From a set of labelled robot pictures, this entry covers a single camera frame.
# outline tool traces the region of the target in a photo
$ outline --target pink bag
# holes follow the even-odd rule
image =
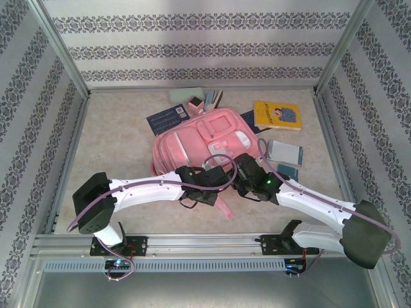
[[[259,156],[257,137],[243,118],[230,108],[217,108],[187,120],[155,140],[152,171],[161,175],[181,166],[202,167],[203,161],[214,154],[236,158],[242,153]],[[209,161],[232,168],[230,161],[216,157]]]

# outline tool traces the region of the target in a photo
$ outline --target cartoon illustration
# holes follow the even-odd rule
[[[272,115],[274,117],[279,117],[278,120],[283,122],[297,122],[297,114],[295,114],[295,111],[290,108],[276,108],[274,109]]]

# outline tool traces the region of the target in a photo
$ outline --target wall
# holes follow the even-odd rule
[[[88,86],[314,86],[358,0],[44,5]]]
[[[0,307],[19,289],[83,99],[24,0],[0,4]]]
[[[402,239],[384,258],[400,307],[411,307],[410,5],[373,4],[322,94],[356,199]]]

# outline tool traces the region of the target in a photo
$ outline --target white notepad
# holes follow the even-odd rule
[[[302,146],[282,143],[275,140],[268,142],[267,159],[295,166],[302,164]]]

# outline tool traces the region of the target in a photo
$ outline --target beige floor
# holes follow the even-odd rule
[[[273,129],[259,137],[303,146],[299,182],[320,193],[341,198],[309,90],[225,91],[220,106],[243,113],[252,110],[255,100],[299,105],[301,131]],[[146,117],[167,108],[170,104],[166,92],[91,96],[55,233],[66,232],[74,218],[71,196],[94,173],[105,171],[109,178],[118,179],[150,176],[155,137]],[[177,201],[136,205],[115,213],[112,219],[121,221],[126,233],[143,234],[279,232],[291,219],[316,223],[315,219],[296,210],[240,198],[232,189],[220,195],[234,212],[231,221],[217,208],[200,204],[189,210]]]

